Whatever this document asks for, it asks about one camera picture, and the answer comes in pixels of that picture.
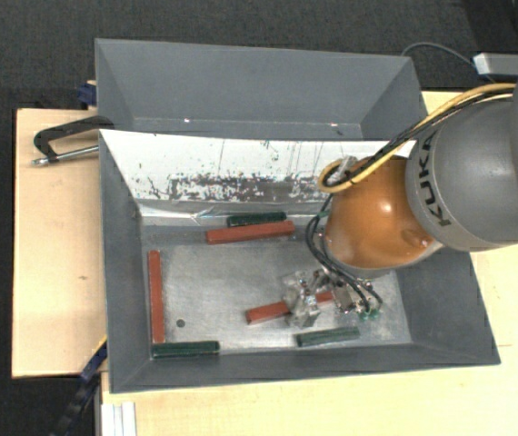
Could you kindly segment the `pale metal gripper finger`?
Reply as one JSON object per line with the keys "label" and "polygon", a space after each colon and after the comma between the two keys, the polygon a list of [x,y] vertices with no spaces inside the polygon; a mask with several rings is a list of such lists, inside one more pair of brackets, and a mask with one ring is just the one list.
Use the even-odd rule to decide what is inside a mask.
{"label": "pale metal gripper finger", "polygon": [[295,271],[283,278],[285,302],[312,302],[316,294],[316,272]]}
{"label": "pale metal gripper finger", "polygon": [[320,315],[317,302],[287,302],[286,307],[289,313],[285,317],[287,325],[297,328],[310,328],[314,325]]}

